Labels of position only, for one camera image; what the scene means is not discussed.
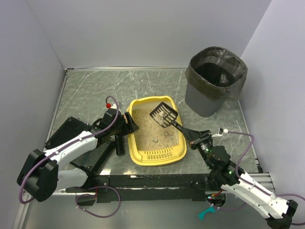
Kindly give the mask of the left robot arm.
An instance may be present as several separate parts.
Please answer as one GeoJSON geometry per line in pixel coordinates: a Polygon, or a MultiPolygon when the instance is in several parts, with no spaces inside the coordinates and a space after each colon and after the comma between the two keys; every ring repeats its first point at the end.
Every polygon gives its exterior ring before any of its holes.
{"type": "Polygon", "coordinates": [[[46,143],[46,150],[33,150],[17,178],[19,202],[23,192],[45,201],[55,191],[70,187],[87,188],[114,149],[124,155],[123,137],[139,130],[129,112],[108,109],[92,125],[69,117],[46,143]]]}

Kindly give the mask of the black slotted litter scoop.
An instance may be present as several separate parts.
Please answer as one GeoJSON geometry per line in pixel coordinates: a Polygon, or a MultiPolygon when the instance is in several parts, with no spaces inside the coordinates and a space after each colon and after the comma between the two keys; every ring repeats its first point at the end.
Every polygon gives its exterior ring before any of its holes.
{"type": "Polygon", "coordinates": [[[157,107],[154,108],[149,115],[162,128],[167,128],[172,125],[178,129],[185,138],[191,138],[189,131],[176,121],[178,118],[178,112],[165,102],[158,104],[157,107]]]}

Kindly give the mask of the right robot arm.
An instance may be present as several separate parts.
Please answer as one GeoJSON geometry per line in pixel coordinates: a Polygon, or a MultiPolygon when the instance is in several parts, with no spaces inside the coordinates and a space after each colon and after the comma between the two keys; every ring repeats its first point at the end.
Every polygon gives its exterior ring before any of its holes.
{"type": "Polygon", "coordinates": [[[298,203],[276,196],[256,182],[245,170],[231,160],[224,146],[214,146],[209,130],[194,131],[178,127],[191,149],[198,150],[211,170],[208,182],[223,189],[253,207],[272,229],[288,229],[298,203]]]}

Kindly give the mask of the yellow litter box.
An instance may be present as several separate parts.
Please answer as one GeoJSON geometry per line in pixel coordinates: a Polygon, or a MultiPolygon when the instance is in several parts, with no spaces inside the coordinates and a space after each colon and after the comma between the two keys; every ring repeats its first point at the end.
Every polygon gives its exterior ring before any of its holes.
{"type": "MultiPolygon", "coordinates": [[[[129,107],[127,108],[127,112],[129,112],[132,116],[133,110],[149,109],[152,111],[161,102],[165,102],[176,111],[178,110],[173,99],[164,95],[135,99],[130,103],[129,107]]],[[[187,145],[182,133],[180,133],[178,130],[176,130],[176,132],[179,141],[178,145],[151,151],[138,150],[135,142],[135,133],[130,134],[127,137],[127,141],[129,154],[132,161],[141,166],[161,166],[181,160],[186,154],[187,145]]]]}

